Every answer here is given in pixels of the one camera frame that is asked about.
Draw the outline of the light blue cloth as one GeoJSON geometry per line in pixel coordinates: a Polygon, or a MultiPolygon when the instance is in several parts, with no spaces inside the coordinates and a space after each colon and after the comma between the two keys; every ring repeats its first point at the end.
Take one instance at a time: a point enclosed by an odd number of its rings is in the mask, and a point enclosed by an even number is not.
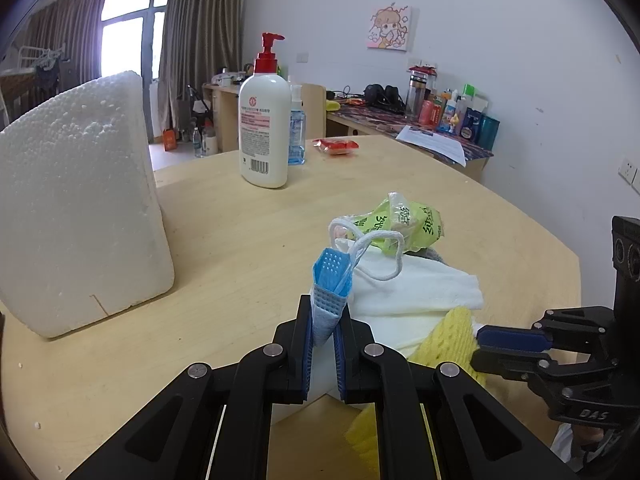
{"type": "Polygon", "coordinates": [[[312,267],[310,291],[312,338],[323,346],[342,317],[352,292],[352,258],[346,252],[326,248],[312,267]]]}

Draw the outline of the yellow foam net sleeve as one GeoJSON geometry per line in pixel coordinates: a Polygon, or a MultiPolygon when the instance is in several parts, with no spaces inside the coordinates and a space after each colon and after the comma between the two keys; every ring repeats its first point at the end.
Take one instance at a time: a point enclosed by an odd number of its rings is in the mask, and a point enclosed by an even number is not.
{"type": "MultiPolygon", "coordinates": [[[[431,368],[443,362],[453,362],[485,387],[487,376],[476,372],[471,366],[472,355],[478,349],[473,322],[471,310],[465,307],[450,310],[410,354],[408,360],[431,368]]],[[[355,418],[346,431],[345,440],[370,471],[376,474],[380,472],[373,404],[367,405],[355,418]]]]}

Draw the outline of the white folded towel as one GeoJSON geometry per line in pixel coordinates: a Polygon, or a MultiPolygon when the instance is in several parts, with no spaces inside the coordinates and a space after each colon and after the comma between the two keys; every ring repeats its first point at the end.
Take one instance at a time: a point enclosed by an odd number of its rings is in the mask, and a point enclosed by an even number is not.
{"type": "Polygon", "coordinates": [[[392,280],[375,281],[362,273],[379,274],[392,266],[381,249],[369,247],[355,271],[348,306],[353,318],[371,327],[376,341],[404,356],[410,356],[450,310],[484,307],[478,278],[448,266],[432,248],[403,255],[402,270],[392,280]]]}

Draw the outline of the green tissue packet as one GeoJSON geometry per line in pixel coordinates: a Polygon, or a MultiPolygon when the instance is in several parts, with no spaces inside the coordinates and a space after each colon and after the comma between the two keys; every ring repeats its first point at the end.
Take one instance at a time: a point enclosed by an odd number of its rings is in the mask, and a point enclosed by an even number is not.
{"type": "Polygon", "coordinates": [[[404,252],[430,248],[444,236],[444,224],[438,210],[407,200],[398,192],[389,192],[372,211],[346,216],[363,234],[372,231],[396,231],[405,240],[404,252]]]}

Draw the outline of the white paper sheet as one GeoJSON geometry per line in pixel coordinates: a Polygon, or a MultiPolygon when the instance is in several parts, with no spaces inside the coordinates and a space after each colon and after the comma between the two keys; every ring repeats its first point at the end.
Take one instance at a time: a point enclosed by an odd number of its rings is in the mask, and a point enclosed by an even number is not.
{"type": "Polygon", "coordinates": [[[424,132],[406,125],[399,131],[396,140],[444,156],[462,167],[466,166],[462,144],[452,136],[424,132]]]}

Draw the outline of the teal cup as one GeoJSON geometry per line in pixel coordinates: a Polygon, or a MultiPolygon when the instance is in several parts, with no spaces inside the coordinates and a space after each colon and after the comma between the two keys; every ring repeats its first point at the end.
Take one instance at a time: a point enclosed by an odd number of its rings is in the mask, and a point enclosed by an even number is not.
{"type": "Polygon", "coordinates": [[[499,126],[498,119],[485,115],[480,123],[477,145],[484,148],[484,150],[491,151],[495,144],[499,126]]]}

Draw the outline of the white styrofoam box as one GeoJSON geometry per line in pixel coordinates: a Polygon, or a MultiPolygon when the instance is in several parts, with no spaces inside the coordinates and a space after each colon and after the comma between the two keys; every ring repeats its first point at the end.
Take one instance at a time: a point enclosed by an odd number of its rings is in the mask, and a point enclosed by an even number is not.
{"type": "Polygon", "coordinates": [[[142,80],[102,77],[1,133],[1,301],[55,338],[171,289],[142,80]]]}

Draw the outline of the patterned desk cover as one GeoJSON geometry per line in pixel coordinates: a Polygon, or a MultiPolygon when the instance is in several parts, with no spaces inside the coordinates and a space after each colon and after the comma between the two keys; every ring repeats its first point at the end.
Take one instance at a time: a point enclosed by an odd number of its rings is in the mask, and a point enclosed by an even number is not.
{"type": "MultiPolygon", "coordinates": [[[[350,105],[346,102],[341,102],[341,107],[338,110],[327,112],[326,119],[357,130],[360,134],[382,134],[393,139],[406,125],[419,131],[431,133],[431,130],[423,128],[417,122],[408,122],[402,115],[392,114],[374,107],[350,105]]],[[[461,143],[467,162],[494,156],[491,151],[485,150],[461,136],[454,136],[454,140],[461,143]]]]}

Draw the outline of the red snack packet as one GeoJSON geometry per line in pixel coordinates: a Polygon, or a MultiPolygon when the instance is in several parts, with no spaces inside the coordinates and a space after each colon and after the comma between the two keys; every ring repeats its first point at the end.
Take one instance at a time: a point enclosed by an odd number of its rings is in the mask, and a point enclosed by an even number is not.
{"type": "Polygon", "coordinates": [[[349,139],[323,138],[312,142],[314,148],[326,156],[346,156],[354,154],[359,144],[349,139]]]}

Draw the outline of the black headphones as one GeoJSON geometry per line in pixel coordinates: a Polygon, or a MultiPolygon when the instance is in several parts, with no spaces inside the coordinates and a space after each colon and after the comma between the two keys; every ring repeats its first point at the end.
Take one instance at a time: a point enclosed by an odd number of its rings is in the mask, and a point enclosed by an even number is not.
{"type": "Polygon", "coordinates": [[[393,114],[402,115],[405,113],[406,106],[400,97],[397,87],[368,84],[363,91],[363,99],[368,107],[385,110],[393,114]]]}

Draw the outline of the clear tumbler red lid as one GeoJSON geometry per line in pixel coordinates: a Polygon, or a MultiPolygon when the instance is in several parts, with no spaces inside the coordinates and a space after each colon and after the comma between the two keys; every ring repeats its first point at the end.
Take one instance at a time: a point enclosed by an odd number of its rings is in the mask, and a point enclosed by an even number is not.
{"type": "Polygon", "coordinates": [[[416,119],[420,115],[423,102],[434,90],[437,70],[434,65],[413,65],[408,69],[409,85],[406,97],[406,116],[416,119]]]}

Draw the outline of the clear blue spray bottle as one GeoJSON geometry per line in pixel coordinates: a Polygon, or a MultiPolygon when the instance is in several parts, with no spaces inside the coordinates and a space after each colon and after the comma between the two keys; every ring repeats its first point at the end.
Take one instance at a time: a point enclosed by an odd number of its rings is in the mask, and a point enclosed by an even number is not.
{"type": "Polygon", "coordinates": [[[303,110],[302,86],[291,84],[292,105],[290,116],[290,144],[288,144],[288,164],[303,165],[305,162],[306,115],[303,110]]]}

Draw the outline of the white lotion pump bottle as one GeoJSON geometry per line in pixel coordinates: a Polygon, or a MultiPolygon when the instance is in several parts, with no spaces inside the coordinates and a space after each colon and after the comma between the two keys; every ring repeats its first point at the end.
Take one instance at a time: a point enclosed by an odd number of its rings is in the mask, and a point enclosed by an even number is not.
{"type": "Polygon", "coordinates": [[[282,188],[288,180],[292,93],[278,74],[273,44],[280,40],[280,34],[262,34],[253,75],[242,83],[238,97],[240,173],[261,188],[282,188]]]}

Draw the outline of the brown right curtain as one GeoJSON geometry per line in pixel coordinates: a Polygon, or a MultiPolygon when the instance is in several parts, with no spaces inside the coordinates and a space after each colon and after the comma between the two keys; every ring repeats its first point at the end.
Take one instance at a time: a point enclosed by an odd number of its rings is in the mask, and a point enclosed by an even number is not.
{"type": "Polygon", "coordinates": [[[179,125],[187,88],[198,90],[224,68],[241,65],[242,0],[167,0],[158,112],[164,130],[179,125]]]}

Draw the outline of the brown curtain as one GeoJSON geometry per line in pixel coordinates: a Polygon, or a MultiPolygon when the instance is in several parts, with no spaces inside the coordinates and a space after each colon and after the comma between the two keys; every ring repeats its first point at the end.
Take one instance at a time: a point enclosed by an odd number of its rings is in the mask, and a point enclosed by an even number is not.
{"type": "Polygon", "coordinates": [[[242,0],[167,0],[158,112],[164,130],[179,125],[187,88],[198,90],[224,68],[241,65],[242,0]]]}
{"type": "Polygon", "coordinates": [[[105,0],[54,0],[32,14],[23,46],[63,50],[58,88],[65,91],[101,73],[101,15],[105,0]]]}

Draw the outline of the brown left curtain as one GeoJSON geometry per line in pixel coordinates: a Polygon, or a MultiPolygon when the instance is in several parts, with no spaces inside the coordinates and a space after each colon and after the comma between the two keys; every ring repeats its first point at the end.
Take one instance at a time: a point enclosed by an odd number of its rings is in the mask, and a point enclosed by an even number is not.
{"type": "Polygon", "coordinates": [[[65,91],[101,73],[101,15],[105,0],[54,0],[32,14],[23,46],[63,50],[58,88],[65,91]]]}

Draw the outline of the anime wall picture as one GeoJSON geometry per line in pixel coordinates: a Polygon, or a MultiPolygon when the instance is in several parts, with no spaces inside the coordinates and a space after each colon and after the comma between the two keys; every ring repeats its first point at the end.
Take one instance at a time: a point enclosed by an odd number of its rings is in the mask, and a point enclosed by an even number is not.
{"type": "Polygon", "coordinates": [[[408,49],[410,24],[410,6],[392,3],[374,11],[370,18],[367,47],[405,52],[408,49]]]}

